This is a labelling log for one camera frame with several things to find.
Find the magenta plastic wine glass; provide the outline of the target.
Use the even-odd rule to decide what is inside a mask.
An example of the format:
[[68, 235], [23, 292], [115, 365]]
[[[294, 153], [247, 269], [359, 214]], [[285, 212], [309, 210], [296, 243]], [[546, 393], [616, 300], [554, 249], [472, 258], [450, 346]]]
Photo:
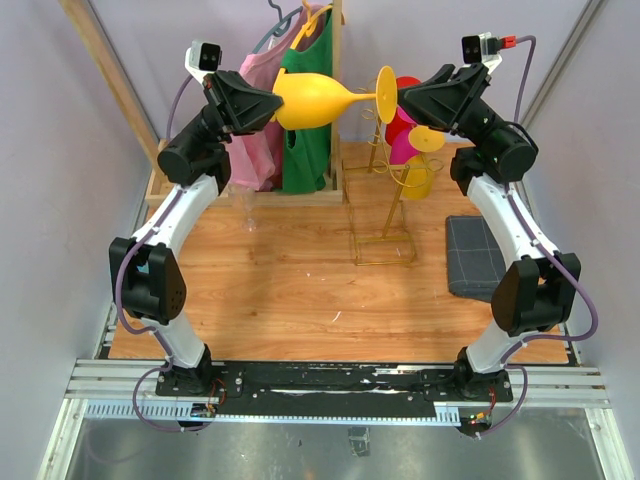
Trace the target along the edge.
[[389, 145], [391, 147], [391, 153], [389, 156], [389, 163], [391, 165], [405, 164], [409, 159], [420, 154], [420, 151], [409, 141], [409, 134], [413, 128], [417, 126], [413, 120], [412, 122], [413, 125], [399, 133], [396, 136], [394, 143]]

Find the red plastic wine glass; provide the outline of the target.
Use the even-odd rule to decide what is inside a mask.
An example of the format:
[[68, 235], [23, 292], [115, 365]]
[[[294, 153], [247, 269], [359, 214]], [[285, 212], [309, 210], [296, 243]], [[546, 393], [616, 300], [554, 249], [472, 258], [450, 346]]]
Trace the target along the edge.
[[[396, 78], [396, 85], [399, 89], [418, 85], [420, 80], [413, 76], [400, 76]], [[386, 125], [385, 141], [388, 145], [392, 145], [396, 136], [413, 125], [413, 122], [407, 114], [398, 107], [392, 121]]]

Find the yellow wine glass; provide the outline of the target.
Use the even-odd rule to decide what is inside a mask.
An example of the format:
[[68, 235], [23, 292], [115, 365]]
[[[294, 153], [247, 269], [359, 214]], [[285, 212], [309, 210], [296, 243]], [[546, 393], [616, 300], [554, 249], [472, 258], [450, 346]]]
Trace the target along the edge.
[[402, 195], [406, 199], [421, 200], [431, 193], [435, 173], [443, 168], [442, 163], [433, 163], [426, 154], [440, 150], [445, 144], [445, 136], [426, 126], [410, 127], [403, 134], [409, 149], [409, 172], [403, 181]]
[[271, 121], [285, 130], [326, 126], [337, 120], [352, 104], [374, 100], [379, 118], [390, 123], [398, 105], [396, 76], [390, 66], [378, 73], [373, 93], [354, 93], [338, 80], [319, 73], [278, 74], [273, 93], [283, 100]]

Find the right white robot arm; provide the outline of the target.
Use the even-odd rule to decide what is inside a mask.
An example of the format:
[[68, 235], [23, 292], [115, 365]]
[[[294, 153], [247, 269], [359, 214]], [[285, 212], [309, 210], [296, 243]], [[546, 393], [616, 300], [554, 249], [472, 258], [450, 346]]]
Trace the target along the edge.
[[483, 100], [489, 83], [482, 63], [445, 64], [398, 92], [399, 106], [417, 125], [471, 141], [456, 150], [450, 176], [480, 211], [507, 268], [492, 295], [489, 326], [461, 349], [443, 383], [465, 400], [502, 386], [508, 360], [529, 342], [555, 339], [552, 331], [568, 320], [581, 273], [577, 255], [548, 239], [511, 186], [533, 166], [539, 148], [524, 127]]

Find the clear glass wine glass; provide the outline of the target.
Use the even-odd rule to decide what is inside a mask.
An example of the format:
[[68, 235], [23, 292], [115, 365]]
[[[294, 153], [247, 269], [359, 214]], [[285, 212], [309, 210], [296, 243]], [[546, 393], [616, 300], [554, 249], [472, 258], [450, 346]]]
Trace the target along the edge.
[[248, 232], [254, 232], [257, 227], [254, 218], [256, 191], [242, 185], [232, 185], [230, 188], [230, 198], [232, 205], [243, 214], [244, 228]]

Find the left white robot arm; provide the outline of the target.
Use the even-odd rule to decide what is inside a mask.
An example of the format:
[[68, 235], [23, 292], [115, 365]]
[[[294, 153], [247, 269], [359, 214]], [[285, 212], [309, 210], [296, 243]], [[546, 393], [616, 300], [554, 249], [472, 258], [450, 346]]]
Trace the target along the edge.
[[201, 214], [230, 180], [228, 144], [235, 136], [263, 130], [284, 104], [235, 71], [207, 72], [201, 84], [206, 105], [157, 157], [172, 190], [131, 237], [117, 237], [109, 246], [118, 318], [129, 333], [149, 333], [164, 350], [156, 387], [164, 396], [201, 396], [213, 388], [210, 349], [186, 315], [187, 287], [178, 256]]

